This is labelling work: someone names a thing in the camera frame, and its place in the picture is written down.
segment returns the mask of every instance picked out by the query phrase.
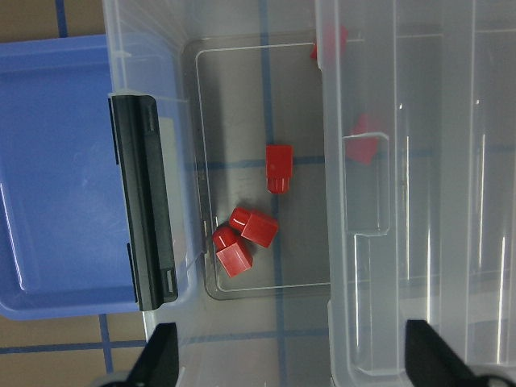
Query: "blue plastic lid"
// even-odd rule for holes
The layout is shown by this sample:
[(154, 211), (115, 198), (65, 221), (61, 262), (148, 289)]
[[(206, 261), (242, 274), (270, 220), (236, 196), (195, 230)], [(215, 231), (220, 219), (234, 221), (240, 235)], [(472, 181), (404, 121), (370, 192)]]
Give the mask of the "blue plastic lid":
[(0, 314), (137, 310), (105, 36), (0, 44)]

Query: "clear plastic bin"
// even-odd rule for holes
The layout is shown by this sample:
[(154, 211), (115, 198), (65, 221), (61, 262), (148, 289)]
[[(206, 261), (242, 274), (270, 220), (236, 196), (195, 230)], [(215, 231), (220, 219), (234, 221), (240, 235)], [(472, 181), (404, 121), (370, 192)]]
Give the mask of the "clear plastic bin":
[[(152, 95), (174, 138), (184, 270), (144, 317), (177, 322), (179, 385), (402, 385), (408, 318), (516, 376), (513, 2), (104, 3), (114, 92)], [(347, 155), (364, 139), (370, 163)], [(272, 140), (299, 157), (285, 197)], [(233, 281), (210, 233), (245, 202), (281, 234)]]

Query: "brown floor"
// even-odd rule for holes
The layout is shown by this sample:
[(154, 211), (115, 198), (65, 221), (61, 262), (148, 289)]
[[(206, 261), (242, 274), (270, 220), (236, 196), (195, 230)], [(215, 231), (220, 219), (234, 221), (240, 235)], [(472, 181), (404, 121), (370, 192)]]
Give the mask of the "brown floor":
[[(102, 34), (102, 1), (2, 0), (0, 25), (0, 43)], [(143, 344), (140, 313), (27, 322), (0, 316), (0, 381), (10, 387), (87, 386), (111, 369), (130, 369)]]

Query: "black handle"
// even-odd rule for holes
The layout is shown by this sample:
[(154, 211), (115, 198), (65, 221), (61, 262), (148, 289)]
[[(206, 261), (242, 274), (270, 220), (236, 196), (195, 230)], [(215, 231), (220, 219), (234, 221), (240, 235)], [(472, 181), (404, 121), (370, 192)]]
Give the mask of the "black handle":
[(148, 95), (116, 95), (109, 103), (122, 169), (136, 297), (141, 310), (154, 310), (177, 299), (156, 100)]

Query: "blue container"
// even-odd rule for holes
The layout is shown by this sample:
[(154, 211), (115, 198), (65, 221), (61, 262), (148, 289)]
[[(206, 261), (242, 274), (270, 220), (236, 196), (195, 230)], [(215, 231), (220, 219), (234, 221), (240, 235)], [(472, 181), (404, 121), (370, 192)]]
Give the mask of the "blue container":
[(137, 310), (105, 36), (0, 45), (0, 314)]

